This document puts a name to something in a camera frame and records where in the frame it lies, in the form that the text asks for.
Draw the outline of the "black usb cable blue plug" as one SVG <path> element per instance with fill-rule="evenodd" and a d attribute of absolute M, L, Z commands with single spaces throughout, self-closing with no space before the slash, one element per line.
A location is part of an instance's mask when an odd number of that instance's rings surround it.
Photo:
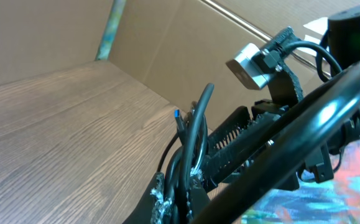
<path fill-rule="evenodd" d="M 206 119 L 202 119 L 201 127 L 198 134 L 196 134 L 192 158 L 190 159 L 190 188 L 184 198 L 187 202 L 187 211 L 185 213 L 180 212 L 180 202 L 182 200 L 179 193 L 179 183 L 180 179 L 182 179 L 180 166 L 188 140 L 188 133 L 191 129 L 193 112 L 190 111 L 187 115 L 182 116 L 180 110 L 175 110 L 173 115 L 177 131 L 164 149 L 157 166 L 157 172 L 162 174 L 162 181 L 159 182 L 155 194 L 155 210 L 157 213 L 154 215 L 152 223 L 180 223 L 183 218 L 185 223 L 190 223 L 209 202 L 207 193 L 202 186 L 204 177 L 201 167 L 208 149 Z"/>

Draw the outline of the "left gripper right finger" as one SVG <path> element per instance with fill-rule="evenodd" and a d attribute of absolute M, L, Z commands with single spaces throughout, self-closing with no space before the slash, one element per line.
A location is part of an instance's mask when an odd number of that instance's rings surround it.
<path fill-rule="evenodd" d="M 296 105 L 287 112 L 260 114 L 240 130 L 235 139 L 218 150 L 203 168 L 206 191 L 216 188 L 249 159 L 253 164 L 193 217 L 193 223 L 231 223 L 258 202 L 271 189 L 294 191 L 300 184 L 296 170 L 303 162 L 297 159 L 285 167 L 278 156 L 283 129 L 297 118 L 302 109 Z"/>

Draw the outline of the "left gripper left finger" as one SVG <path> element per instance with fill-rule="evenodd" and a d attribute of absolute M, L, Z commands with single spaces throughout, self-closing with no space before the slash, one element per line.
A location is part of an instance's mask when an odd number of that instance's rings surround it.
<path fill-rule="evenodd" d="M 163 223 L 170 214 L 172 199 L 164 200 L 164 174 L 156 172 L 139 203 L 123 224 Z"/>

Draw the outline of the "black usb cable silver plug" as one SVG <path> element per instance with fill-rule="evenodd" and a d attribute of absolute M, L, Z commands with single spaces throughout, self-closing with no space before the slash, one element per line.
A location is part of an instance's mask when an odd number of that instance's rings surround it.
<path fill-rule="evenodd" d="M 190 200 L 188 188 L 190 177 L 197 175 L 207 149 L 207 125 L 205 109 L 211 98 L 214 85 L 207 84 L 199 101 L 191 109 L 187 120 L 181 120 L 180 112 L 175 112 L 177 133 L 170 142 L 180 138 L 183 147 L 171 158 L 165 175 L 164 200 L 172 199 L 170 214 L 164 220 L 171 223 L 182 220 L 179 215 L 185 203 Z"/>

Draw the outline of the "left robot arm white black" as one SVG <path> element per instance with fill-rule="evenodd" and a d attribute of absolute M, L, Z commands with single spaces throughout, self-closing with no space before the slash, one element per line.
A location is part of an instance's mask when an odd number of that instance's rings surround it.
<path fill-rule="evenodd" d="M 187 115 L 174 112 L 181 146 L 164 154 L 127 223 L 231 222 L 272 189 L 294 191 L 334 177 L 331 156 L 360 140 L 360 6 L 328 19 L 319 43 L 281 30 L 246 45 L 228 68 L 271 98 L 238 107 L 213 132 L 208 84 Z"/>

